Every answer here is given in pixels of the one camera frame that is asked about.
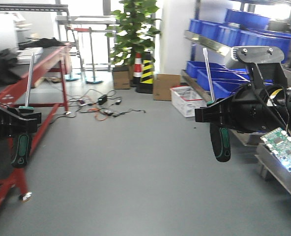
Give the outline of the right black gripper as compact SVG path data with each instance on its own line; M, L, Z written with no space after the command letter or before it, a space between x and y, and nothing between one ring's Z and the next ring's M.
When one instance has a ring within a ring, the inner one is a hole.
M286 91L279 85L255 89L248 83L234 95L196 108L195 121L214 123L242 133L269 132L278 127L286 129L286 99Z

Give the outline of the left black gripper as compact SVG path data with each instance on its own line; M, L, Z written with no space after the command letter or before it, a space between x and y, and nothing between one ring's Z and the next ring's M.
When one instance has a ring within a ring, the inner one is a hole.
M22 114L18 109L0 103L0 139L35 133L40 123L41 113Z

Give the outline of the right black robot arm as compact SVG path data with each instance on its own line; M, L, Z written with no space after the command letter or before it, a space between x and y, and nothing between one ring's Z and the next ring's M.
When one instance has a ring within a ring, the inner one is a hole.
M196 122L214 123L241 133L270 132L278 127L291 132L291 88L243 85L235 94L195 110Z

